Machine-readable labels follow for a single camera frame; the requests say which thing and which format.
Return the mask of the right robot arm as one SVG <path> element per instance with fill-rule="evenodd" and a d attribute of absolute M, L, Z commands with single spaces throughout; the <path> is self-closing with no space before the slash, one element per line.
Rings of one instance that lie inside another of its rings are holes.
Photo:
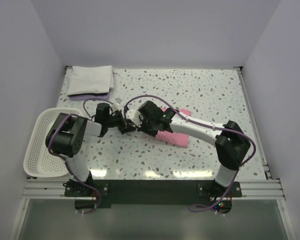
<path fill-rule="evenodd" d="M 220 163 L 214 181 L 224 188 L 232 183 L 251 147 L 251 142 L 234 121 L 209 123 L 171 107 L 162 110 L 149 100 L 138 109 L 128 110 L 126 116 L 139 131 L 151 136 L 159 132 L 184 134 L 214 146 Z"/>

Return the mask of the pink t shirt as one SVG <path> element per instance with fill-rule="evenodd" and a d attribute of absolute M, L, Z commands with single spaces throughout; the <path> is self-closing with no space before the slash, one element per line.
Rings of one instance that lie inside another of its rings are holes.
<path fill-rule="evenodd" d="M 183 133 L 158 131 L 155 138 L 182 148 L 187 148 L 189 146 L 189 136 Z"/>

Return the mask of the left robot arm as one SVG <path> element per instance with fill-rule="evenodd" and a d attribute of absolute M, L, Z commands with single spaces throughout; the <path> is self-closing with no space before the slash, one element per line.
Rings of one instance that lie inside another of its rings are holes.
<path fill-rule="evenodd" d="M 117 128 L 121 134 L 136 130 L 124 119 L 122 110 L 108 103 L 97 105 L 93 120 L 61 112 L 46 136 L 45 145 L 51 155 L 63 160 L 72 181 L 88 185 L 91 172 L 86 160 L 77 154 L 86 136 L 102 138 L 111 128 Z"/>

